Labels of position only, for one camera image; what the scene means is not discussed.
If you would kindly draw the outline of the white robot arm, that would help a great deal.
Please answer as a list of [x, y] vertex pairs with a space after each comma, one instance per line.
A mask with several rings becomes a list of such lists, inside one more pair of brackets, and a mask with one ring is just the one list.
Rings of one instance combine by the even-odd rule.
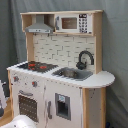
[[[4, 109], [7, 106], [2, 85], [3, 83], [0, 81], [0, 118], [4, 115]], [[10, 123], [0, 128], [36, 128], [36, 125], [28, 116], [18, 115]]]

